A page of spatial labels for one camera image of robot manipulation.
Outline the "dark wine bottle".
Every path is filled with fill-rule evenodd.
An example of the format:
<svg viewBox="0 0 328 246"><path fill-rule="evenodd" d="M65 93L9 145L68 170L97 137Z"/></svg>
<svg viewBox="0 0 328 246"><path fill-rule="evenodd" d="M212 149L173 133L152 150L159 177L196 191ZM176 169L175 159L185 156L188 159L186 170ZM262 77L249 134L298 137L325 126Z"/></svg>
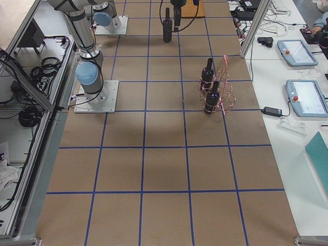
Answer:
<svg viewBox="0 0 328 246"><path fill-rule="evenodd" d="M172 40L172 20L170 18L170 8L166 7L165 18L162 22L163 41L169 43Z"/></svg>

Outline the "wooden tray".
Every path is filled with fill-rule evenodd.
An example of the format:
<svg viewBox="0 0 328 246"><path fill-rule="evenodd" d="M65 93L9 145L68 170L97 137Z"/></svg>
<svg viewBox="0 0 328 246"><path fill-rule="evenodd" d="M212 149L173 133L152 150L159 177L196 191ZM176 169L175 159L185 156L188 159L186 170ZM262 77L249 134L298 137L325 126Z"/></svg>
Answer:
<svg viewBox="0 0 328 246"><path fill-rule="evenodd" d="M205 17L203 1L187 0L187 3L182 7L182 18L193 18L197 12L197 18Z"/></svg>

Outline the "far basket wine bottle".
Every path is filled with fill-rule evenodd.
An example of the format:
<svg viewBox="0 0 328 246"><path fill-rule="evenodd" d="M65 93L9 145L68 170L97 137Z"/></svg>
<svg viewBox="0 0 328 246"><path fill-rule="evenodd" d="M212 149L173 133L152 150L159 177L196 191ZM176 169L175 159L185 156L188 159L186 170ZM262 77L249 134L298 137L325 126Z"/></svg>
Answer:
<svg viewBox="0 0 328 246"><path fill-rule="evenodd" d="M200 86L201 88L208 90L211 86L214 76L214 70L212 69L213 59L208 58L207 66L203 68L201 74Z"/></svg>

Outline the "basket wine bottle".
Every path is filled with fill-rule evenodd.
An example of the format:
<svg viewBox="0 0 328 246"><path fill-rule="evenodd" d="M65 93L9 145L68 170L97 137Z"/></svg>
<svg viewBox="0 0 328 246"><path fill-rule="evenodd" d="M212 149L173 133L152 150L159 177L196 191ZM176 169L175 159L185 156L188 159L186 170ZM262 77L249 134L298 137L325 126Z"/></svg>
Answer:
<svg viewBox="0 0 328 246"><path fill-rule="evenodd" d="M201 88L208 90L211 86L214 76L214 70L212 69L213 59L208 58L207 66L203 68L201 74L200 86Z"/></svg>
<svg viewBox="0 0 328 246"><path fill-rule="evenodd" d="M206 114L212 114L215 111L215 108L219 100L218 87L219 87L219 82L214 81L212 88L207 93L204 103L204 112Z"/></svg>

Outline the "near basket wine bottle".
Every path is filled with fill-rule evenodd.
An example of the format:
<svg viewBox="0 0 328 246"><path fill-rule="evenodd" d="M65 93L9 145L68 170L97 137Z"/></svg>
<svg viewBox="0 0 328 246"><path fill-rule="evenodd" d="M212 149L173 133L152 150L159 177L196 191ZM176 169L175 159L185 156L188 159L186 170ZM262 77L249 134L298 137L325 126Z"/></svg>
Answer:
<svg viewBox="0 0 328 246"><path fill-rule="evenodd" d="M214 81L212 88L207 93L204 103L204 112L206 114L212 114L215 111L215 108L219 100L218 87L219 87L219 82Z"/></svg>

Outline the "black handheld device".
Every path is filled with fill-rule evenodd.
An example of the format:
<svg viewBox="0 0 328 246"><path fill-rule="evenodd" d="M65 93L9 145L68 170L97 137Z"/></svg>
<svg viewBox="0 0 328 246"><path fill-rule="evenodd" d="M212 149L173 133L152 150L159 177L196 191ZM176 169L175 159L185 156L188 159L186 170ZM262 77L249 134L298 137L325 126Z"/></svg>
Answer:
<svg viewBox="0 0 328 246"><path fill-rule="evenodd" d="M258 37L257 42L267 48L271 48L273 46L273 38L272 37Z"/></svg>

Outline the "far teach pendant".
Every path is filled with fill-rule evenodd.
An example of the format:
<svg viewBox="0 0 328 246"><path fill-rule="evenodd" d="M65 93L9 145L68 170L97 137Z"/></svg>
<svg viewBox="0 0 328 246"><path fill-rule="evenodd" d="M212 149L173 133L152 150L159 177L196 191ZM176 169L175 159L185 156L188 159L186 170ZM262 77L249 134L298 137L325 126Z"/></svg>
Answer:
<svg viewBox="0 0 328 246"><path fill-rule="evenodd" d="M316 66L318 61L304 43L300 39L279 40L277 47L282 57L290 66Z"/></svg>

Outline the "teach pendant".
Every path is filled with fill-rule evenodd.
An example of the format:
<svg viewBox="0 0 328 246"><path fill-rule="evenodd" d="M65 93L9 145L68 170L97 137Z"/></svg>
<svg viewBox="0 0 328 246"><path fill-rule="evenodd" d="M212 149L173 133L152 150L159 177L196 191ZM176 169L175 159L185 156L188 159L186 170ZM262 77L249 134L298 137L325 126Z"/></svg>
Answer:
<svg viewBox="0 0 328 246"><path fill-rule="evenodd" d="M318 61L304 43L300 39L279 40L277 47L282 57L290 66L316 66Z"/></svg>
<svg viewBox="0 0 328 246"><path fill-rule="evenodd" d="M297 116L327 117L327 103L316 80L289 79L285 86Z"/></svg>

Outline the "black power adapter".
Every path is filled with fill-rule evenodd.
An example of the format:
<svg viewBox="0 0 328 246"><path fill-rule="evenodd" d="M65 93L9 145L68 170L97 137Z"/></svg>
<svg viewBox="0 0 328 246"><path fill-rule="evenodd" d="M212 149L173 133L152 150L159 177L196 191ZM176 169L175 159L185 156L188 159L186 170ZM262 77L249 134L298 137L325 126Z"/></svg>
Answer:
<svg viewBox="0 0 328 246"><path fill-rule="evenodd" d="M281 117L282 116L282 110L272 107L264 107L261 109L262 114L269 115L273 117Z"/></svg>

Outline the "near teach pendant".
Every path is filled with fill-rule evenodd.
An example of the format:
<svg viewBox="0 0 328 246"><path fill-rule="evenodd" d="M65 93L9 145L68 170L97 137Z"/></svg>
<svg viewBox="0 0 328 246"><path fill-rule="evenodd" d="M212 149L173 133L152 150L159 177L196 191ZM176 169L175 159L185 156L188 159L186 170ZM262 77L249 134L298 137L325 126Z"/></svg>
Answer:
<svg viewBox="0 0 328 246"><path fill-rule="evenodd" d="M285 86L297 116L327 117L327 103L316 80L289 79Z"/></svg>

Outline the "clear acrylic stand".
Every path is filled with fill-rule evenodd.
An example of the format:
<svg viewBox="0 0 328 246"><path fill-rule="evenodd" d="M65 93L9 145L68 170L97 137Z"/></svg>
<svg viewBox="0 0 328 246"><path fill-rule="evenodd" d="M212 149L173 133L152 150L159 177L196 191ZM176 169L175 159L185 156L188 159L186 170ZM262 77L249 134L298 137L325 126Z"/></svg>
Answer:
<svg viewBox="0 0 328 246"><path fill-rule="evenodd" d="M290 122L288 117L282 117L277 124L278 127L292 131L294 133L300 134L302 136L306 136L306 127L305 123L303 122Z"/></svg>

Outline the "teal board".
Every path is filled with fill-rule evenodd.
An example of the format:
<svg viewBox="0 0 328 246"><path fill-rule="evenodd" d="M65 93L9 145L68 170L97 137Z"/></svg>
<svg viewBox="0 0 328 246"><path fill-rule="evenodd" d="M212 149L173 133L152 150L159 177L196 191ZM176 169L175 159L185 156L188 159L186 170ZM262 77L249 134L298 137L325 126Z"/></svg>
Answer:
<svg viewBox="0 0 328 246"><path fill-rule="evenodd" d="M305 146L306 153L316 170L323 189L327 193L327 144L320 132L317 132Z"/></svg>

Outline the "aluminium frame post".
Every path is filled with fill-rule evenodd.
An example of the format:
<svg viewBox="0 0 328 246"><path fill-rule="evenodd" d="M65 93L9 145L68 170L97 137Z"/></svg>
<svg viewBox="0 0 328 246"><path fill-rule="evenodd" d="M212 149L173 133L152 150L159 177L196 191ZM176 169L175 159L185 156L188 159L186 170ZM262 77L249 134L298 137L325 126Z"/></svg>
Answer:
<svg viewBox="0 0 328 246"><path fill-rule="evenodd" d="M253 18L252 24L250 26L250 29L247 33L247 36L243 42L243 45L241 46L241 49L240 49L240 57L241 58L246 57L246 54L253 43L253 40L257 33L257 30L258 30L261 22L263 21L263 18L266 15L266 12L270 6L270 3L271 3L271 0L262 0L260 2L259 7Z"/></svg>

